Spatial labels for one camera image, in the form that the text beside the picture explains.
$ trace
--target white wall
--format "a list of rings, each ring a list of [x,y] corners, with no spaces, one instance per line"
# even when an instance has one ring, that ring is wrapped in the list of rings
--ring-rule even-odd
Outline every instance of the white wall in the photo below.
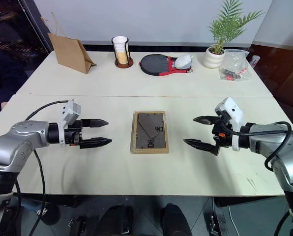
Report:
[[[293,48],[293,0],[273,0],[254,44]]]
[[[110,44],[113,36],[129,37],[136,45],[208,46],[208,25],[222,0],[34,0],[40,14],[56,15],[65,33],[83,43]],[[245,0],[245,12],[268,11],[272,0]],[[233,43],[248,47],[264,16],[250,22]]]

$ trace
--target tabletop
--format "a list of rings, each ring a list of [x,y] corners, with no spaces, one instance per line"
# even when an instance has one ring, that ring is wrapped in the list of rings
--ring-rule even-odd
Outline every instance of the tabletop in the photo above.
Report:
[[[51,52],[20,88],[18,94],[77,96],[152,96],[152,97],[272,97],[254,69],[248,64],[251,79],[232,82],[220,80],[218,69],[205,68],[204,53],[193,56],[192,73],[151,76],[139,67],[139,61],[152,53],[131,53],[132,67],[117,68],[113,52],[88,52],[97,66],[88,74],[57,63]],[[179,57],[187,53],[162,53]]]
[[[100,118],[109,125],[84,128],[83,138],[105,137],[106,146],[79,149],[53,144],[39,148],[48,194],[272,196],[283,195],[264,157],[248,149],[222,148],[219,156],[194,149],[183,139],[214,143],[212,126],[194,122],[215,115],[223,97],[94,97],[14,95],[0,113],[0,135],[40,106],[74,99],[79,118]],[[245,122],[267,124],[290,120],[274,98],[235,98]],[[34,120],[58,122],[62,104],[39,112]],[[132,154],[130,141],[135,111],[165,111],[168,154]],[[33,155],[19,175],[21,190],[41,193],[41,177]]]

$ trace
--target plastic bag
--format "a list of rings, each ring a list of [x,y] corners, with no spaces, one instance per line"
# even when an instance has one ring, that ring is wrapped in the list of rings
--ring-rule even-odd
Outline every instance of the plastic bag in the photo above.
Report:
[[[249,52],[239,49],[226,49],[224,61],[219,71],[221,80],[244,81],[251,78],[246,56]]]

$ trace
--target white cup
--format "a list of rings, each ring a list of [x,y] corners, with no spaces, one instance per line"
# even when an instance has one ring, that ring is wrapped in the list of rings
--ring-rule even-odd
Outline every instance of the white cup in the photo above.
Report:
[[[127,42],[127,40],[128,38],[124,36],[117,36],[113,38],[113,44],[115,47],[117,59],[120,64],[128,63],[126,49],[125,49],[125,43]]]

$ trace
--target brown paper bag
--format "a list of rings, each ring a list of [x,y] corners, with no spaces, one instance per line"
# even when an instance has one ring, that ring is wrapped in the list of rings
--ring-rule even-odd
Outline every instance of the brown paper bag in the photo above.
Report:
[[[54,47],[58,63],[87,74],[91,65],[96,64],[88,56],[80,40],[66,37],[53,12],[52,15],[56,25],[56,33],[48,33],[48,36]],[[48,20],[43,17],[41,17],[41,19],[47,26],[46,22],[48,22]],[[57,29],[59,29],[65,37],[58,36]]]

